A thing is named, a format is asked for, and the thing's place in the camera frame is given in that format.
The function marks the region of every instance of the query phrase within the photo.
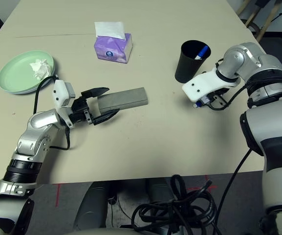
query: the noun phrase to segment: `white tissue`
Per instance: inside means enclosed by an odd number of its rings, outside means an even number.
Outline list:
[[[96,37],[112,37],[126,40],[122,22],[94,22]]]
[[[30,63],[30,66],[34,71],[34,77],[38,80],[42,80],[51,75],[51,66],[47,63],[46,59],[36,59],[35,63]]]

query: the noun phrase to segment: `black cup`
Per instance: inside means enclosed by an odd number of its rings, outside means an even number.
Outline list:
[[[175,71],[175,78],[178,82],[187,83],[190,81],[202,63],[210,56],[211,50],[208,50],[200,60],[195,60],[198,53],[207,46],[205,43],[189,40],[182,44],[181,54],[178,66]]]

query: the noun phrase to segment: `green plate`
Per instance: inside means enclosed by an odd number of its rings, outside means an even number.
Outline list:
[[[53,57],[45,51],[32,50],[11,59],[0,71],[0,87],[12,94],[26,94],[36,90],[40,80],[34,77],[30,63],[46,59],[54,72]]]

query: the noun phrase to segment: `red tape mark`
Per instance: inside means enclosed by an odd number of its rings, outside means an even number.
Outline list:
[[[208,175],[205,175],[205,180],[207,181],[209,178],[208,178]],[[208,187],[208,191],[211,193],[211,189],[213,188],[217,188],[218,186],[217,185],[210,185]],[[198,190],[200,189],[200,187],[192,187],[192,188],[187,188],[188,191],[192,191],[192,190]]]
[[[55,202],[55,207],[58,207],[58,202],[59,202],[59,193],[61,190],[61,184],[57,184],[57,193],[56,193],[56,202]]]

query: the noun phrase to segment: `black cable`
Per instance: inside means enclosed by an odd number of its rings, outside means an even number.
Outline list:
[[[227,107],[230,106],[230,104],[232,103],[232,101],[242,92],[244,91],[245,89],[247,88],[247,85],[244,85],[242,86],[232,97],[231,99],[223,106],[223,107],[220,107],[220,108],[215,108],[213,107],[211,104],[206,104],[209,108],[211,108],[212,110],[215,110],[215,111],[221,111],[221,110],[225,110]]]
[[[111,225],[113,227],[113,210],[112,210],[112,204],[110,205],[111,207]]]
[[[256,85],[256,84],[270,84],[270,83],[277,83],[277,82],[282,82],[282,79],[278,79],[280,77],[271,77],[269,78],[268,80],[265,80],[265,81],[252,81],[252,82],[247,82],[244,86],[242,86],[232,97],[231,99],[223,106],[223,107],[220,107],[220,108],[215,108],[214,106],[211,105],[211,103],[208,103],[208,104],[205,104],[206,106],[208,106],[210,109],[214,110],[214,111],[221,111],[221,110],[225,110],[227,107],[229,107],[232,103],[232,101],[243,91],[245,90],[246,88],[248,88],[249,86],[252,86],[252,85]],[[219,98],[226,102],[226,100],[218,95]]]
[[[120,201],[119,201],[119,196],[117,197],[117,203],[118,203],[118,206],[119,206],[121,212],[122,212],[128,219],[132,220],[131,217],[128,216],[128,215],[125,213],[125,211],[122,209],[122,207],[121,207],[121,205],[120,205]]]
[[[50,146],[49,148],[55,148],[55,149],[60,149],[60,150],[69,150],[70,149],[70,128],[65,127],[65,135],[66,135],[66,140],[67,140],[67,147],[59,147],[59,146]]]
[[[44,78],[40,84],[38,85],[37,87],[37,90],[35,92],[35,98],[34,98],[34,108],[33,108],[33,114],[36,114],[37,113],[37,108],[38,108],[38,99],[39,99],[39,92],[40,92],[40,89],[41,87],[43,86],[43,84],[48,81],[49,79],[53,79],[54,81],[56,79],[58,79],[55,75],[54,76],[49,76],[49,77],[46,77]]]
[[[225,190],[224,190],[224,192],[223,192],[223,195],[222,195],[222,197],[221,197],[220,204],[219,204],[219,207],[218,207],[218,211],[217,211],[217,213],[216,213],[215,225],[218,224],[218,219],[219,219],[219,215],[220,215],[220,212],[221,212],[221,208],[222,208],[222,205],[223,205],[223,203],[224,203],[225,197],[226,197],[226,195],[227,195],[227,193],[228,193],[228,191],[229,191],[229,189],[230,189],[230,186],[231,186],[231,184],[233,183],[233,181],[234,181],[234,179],[235,179],[235,177],[236,177],[236,175],[237,175],[239,169],[242,167],[243,163],[246,161],[246,159],[248,158],[248,156],[249,156],[249,154],[250,154],[251,152],[252,152],[251,149],[249,149],[249,150],[247,151],[247,153],[245,154],[245,156],[243,157],[243,159],[240,161],[239,165],[238,165],[237,168],[235,169],[235,171],[234,171],[234,173],[233,173],[233,175],[232,175],[232,177],[231,177],[231,179],[230,179],[230,181],[229,181],[227,187],[225,188]]]
[[[181,176],[174,175],[171,178],[171,188],[176,196],[175,200],[169,202],[154,202],[138,206],[131,218],[131,225],[136,231],[151,231],[153,229],[169,226],[168,235],[177,233],[179,226],[184,226],[188,235],[194,235],[191,228],[201,229],[201,234],[206,234],[206,227],[212,225],[219,235],[221,232],[214,223],[217,206],[207,188],[211,181],[198,190],[186,191],[185,183]],[[192,205],[196,199],[204,199],[208,202],[206,209]],[[139,227],[135,224],[135,216],[138,213],[141,220],[150,223]]]
[[[43,84],[50,80],[53,79],[53,81],[57,80],[58,77],[56,75],[49,76],[44,78],[38,85],[37,90],[35,92],[35,98],[34,98],[34,108],[33,108],[33,114],[37,113],[37,108],[38,108],[38,100],[39,100],[39,92]],[[55,149],[60,149],[60,150],[69,150],[70,149],[70,128],[66,126],[65,128],[65,135],[66,135],[66,140],[67,140],[67,147],[59,147],[59,146],[50,146],[50,148],[55,148]]]

